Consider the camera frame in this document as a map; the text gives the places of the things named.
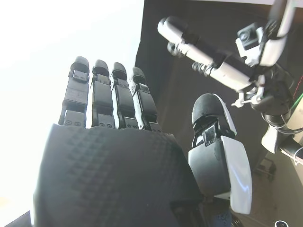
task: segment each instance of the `camera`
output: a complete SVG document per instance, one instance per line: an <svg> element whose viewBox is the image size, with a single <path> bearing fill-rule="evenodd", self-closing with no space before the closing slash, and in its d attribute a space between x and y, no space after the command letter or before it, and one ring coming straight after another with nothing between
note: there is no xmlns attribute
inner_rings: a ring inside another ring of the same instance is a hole
<svg viewBox="0 0 303 227"><path fill-rule="evenodd" d="M241 40L245 50L259 45L257 28L257 23L252 23L237 32L238 38Z"/></svg>
<svg viewBox="0 0 303 227"><path fill-rule="evenodd" d="M288 224L284 221L276 221L275 227L288 227Z"/></svg>

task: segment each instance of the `camera lens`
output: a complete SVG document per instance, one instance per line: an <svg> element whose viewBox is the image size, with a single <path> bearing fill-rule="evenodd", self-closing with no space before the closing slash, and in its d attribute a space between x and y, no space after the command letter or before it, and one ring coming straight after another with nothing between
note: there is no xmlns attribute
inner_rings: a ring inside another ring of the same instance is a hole
<svg viewBox="0 0 303 227"><path fill-rule="evenodd" d="M250 38L249 31L241 32L239 38L241 39L242 42L248 41Z"/></svg>
<svg viewBox="0 0 303 227"><path fill-rule="evenodd" d="M285 222L283 222L283 221L278 221L276 223L276 227L287 227L287 224Z"/></svg>

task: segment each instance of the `dark backdrop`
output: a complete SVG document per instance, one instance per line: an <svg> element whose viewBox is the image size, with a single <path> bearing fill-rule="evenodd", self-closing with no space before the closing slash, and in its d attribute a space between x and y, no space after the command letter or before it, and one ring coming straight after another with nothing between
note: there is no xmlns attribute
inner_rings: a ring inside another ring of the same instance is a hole
<svg viewBox="0 0 303 227"><path fill-rule="evenodd" d="M244 144L252 169L267 153L261 145L267 125L260 113L252 110L250 105L240 109L232 107L231 103L237 99L237 94L213 78L205 78L194 72L190 59L172 57L166 49L167 41L157 32L158 22L163 17L178 16L187 21L190 28L201 34L210 44L237 53L237 31L253 22L258 22L260 26L265 25L269 9L270 6L243 3L145 1L136 66L147 77L158 108L159 123L165 132L175 135L186 155L191 149L194 136L192 108L196 99L204 93L216 93L227 104L238 131L236 139ZM296 13L294 27L279 60L295 77L295 85L303 69L303 29L299 24L302 21L302 10L297 10Z"/></svg>

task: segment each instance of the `bright white background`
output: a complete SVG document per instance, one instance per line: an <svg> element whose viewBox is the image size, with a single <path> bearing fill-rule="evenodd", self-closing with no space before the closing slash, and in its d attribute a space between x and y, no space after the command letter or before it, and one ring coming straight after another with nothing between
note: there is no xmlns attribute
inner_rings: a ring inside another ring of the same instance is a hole
<svg viewBox="0 0 303 227"><path fill-rule="evenodd" d="M144 0L0 3L0 227L29 210L50 126L76 56L130 72Z"/></svg>

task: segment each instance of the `textured rubber surface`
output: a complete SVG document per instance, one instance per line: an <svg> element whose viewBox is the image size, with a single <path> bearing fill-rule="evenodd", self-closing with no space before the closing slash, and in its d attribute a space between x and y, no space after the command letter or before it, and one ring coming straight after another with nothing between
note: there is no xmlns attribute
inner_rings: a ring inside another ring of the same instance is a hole
<svg viewBox="0 0 303 227"><path fill-rule="evenodd" d="M201 194L173 136L53 125L34 194L35 227L178 227Z"/></svg>

